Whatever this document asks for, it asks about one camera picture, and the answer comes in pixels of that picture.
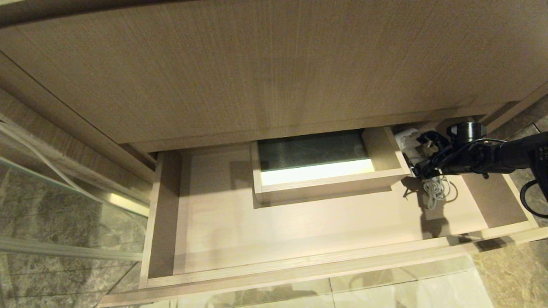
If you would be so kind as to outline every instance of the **floor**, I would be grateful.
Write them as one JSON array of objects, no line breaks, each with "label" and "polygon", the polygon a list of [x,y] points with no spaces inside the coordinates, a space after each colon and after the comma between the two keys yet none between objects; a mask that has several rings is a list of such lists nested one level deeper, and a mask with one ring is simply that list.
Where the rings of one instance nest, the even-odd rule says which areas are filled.
[{"label": "floor", "polygon": [[[548,131],[548,98],[490,134],[518,139]],[[518,188],[529,171],[511,174]],[[528,202],[548,213],[537,187]],[[0,164],[0,235],[80,247],[140,251],[132,218]],[[538,219],[540,226],[548,220]],[[136,289],[140,263],[0,253],[0,308],[94,307],[102,296]],[[185,296],[154,307],[548,307],[548,241],[473,257],[282,286]]]},{"label": "floor", "polygon": [[[489,136],[514,140],[541,132],[548,132],[548,96]],[[510,177],[518,189],[534,179],[529,170],[517,170]],[[528,190],[527,203],[539,213],[548,213],[538,185]],[[536,221],[548,226],[547,219]],[[548,307],[548,240],[484,252],[473,259],[494,307]]]},{"label": "floor", "polygon": [[[0,164],[0,236],[140,252],[144,234],[136,224],[145,223]],[[0,307],[94,307],[135,268],[132,261],[0,253]]]}]

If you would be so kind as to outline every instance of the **white wire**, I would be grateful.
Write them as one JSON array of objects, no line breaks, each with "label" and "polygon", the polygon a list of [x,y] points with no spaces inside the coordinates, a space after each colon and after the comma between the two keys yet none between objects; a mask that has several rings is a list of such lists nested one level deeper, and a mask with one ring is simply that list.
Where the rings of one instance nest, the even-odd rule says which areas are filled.
[{"label": "white wire", "polygon": [[96,197],[92,195],[91,193],[87,192],[85,189],[78,186],[74,181],[72,181],[68,176],[66,176],[61,170],[59,170],[53,163],[46,157],[44,154],[42,154],[37,148],[35,148],[32,144],[30,144],[28,141],[23,139],[21,136],[17,135],[15,132],[13,132],[9,126],[3,122],[0,122],[0,131],[2,131],[4,134],[10,136],[12,139],[16,140],[20,144],[27,147],[29,150],[31,150],[38,158],[40,158],[46,165],[48,165],[49,168],[51,168],[59,177],[61,177],[65,182],[67,182],[72,188],[80,192],[81,194],[85,195],[86,197],[93,199],[99,203],[107,204],[110,206],[113,206],[115,209],[121,211],[124,215],[126,215],[128,218],[132,219],[141,229],[143,233],[146,233],[146,228],[143,227],[143,225],[133,216],[131,216],[129,213],[127,213],[124,209],[121,209],[116,204],[113,204],[107,200],[101,199],[99,197]]},{"label": "white wire", "polygon": [[[443,182],[447,183],[447,193]],[[423,188],[429,197],[427,205],[429,210],[435,209],[438,201],[445,200],[451,193],[451,183],[445,175],[423,180]]]}]

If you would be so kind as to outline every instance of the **wooden drawer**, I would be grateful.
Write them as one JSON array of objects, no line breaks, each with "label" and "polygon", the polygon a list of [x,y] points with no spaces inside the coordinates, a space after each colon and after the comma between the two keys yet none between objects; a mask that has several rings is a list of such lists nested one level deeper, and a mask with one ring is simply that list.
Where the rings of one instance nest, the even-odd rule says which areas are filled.
[{"label": "wooden drawer", "polygon": [[410,171],[389,127],[366,128],[362,140],[374,172],[291,181],[265,185],[262,181],[260,153],[257,142],[251,143],[253,185],[259,202],[267,205],[310,201],[327,196],[351,196],[372,191],[389,190]]},{"label": "wooden drawer", "polygon": [[99,307],[425,263],[548,237],[508,175],[449,176],[448,202],[423,211],[417,179],[389,190],[264,206],[252,145],[160,153],[140,290]]}]

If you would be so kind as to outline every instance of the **black cord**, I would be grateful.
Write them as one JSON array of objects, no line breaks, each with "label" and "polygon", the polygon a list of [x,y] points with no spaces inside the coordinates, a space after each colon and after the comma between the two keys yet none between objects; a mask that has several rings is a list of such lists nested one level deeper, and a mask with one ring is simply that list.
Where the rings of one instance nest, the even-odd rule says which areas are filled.
[{"label": "black cord", "polygon": [[535,216],[538,216],[538,217],[541,217],[541,218],[548,218],[548,215],[546,214],[540,214],[540,213],[537,213],[535,211],[533,211],[529,205],[527,204],[527,201],[525,200],[525,193],[527,192],[527,190],[537,184],[538,181],[537,180],[532,180],[531,182],[523,185],[523,187],[521,188],[521,191],[520,191],[520,200],[521,200],[521,203],[523,204],[523,207],[528,210],[529,212],[531,212],[531,214],[535,215]]},{"label": "black cord", "polygon": [[434,166],[436,168],[442,168],[443,166],[445,166],[448,162],[451,161],[451,159],[455,158],[455,156],[468,149],[468,147],[470,147],[471,145],[475,144],[475,143],[478,143],[478,142],[481,142],[481,141],[495,141],[495,142],[501,142],[501,143],[504,143],[506,142],[505,140],[500,140],[500,139],[495,139],[495,138],[480,138],[480,139],[476,139],[476,140],[473,140],[473,141],[470,141],[468,142],[467,144],[463,145],[462,147],[460,147],[458,150],[454,151],[453,153],[451,153],[449,156],[447,156],[446,158],[444,158],[440,163],[439,165],[437,166]]}]

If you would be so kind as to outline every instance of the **wooden cabinet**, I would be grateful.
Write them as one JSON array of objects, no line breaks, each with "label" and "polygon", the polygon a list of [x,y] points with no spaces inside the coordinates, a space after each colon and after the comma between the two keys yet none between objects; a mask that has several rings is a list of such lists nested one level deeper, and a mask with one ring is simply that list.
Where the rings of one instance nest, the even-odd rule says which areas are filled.
[{"label": "wooden cabinet", "polygon": [[533,1],[180,1],[0,29],[10,60],[143,152],[483,115],[547,81]]},{"label": "wooden cabinet", "polygon": [[[548,236],[506,175],[450,176],[454,200],[423,212],[420,184],[399,181],[408,170],[396,149],[375,143],[381,138],[371,147],[390,149],[395,167],[325,182],[329,189],[316,187],[322,197],[312,200],[311,182],[257,184],[252,147],[357,128],[390,136],[377,127],[456,117],[490,115],[500,125],[548,93],[545,1],[76,5],[66,9],[79,14],[0,28],[0,87],[141,178],[150,170],[140,162],[161,151],[142,289],[100,306],[384,269]],[[130,152],[141,161],[128,167]],[[356,193],[362,185],[386,189]],[[352,193],[333,197],[341,187]],[[280,191],[285,197],[272,194]],[[281,204],[266,207],[265,199]]]}]

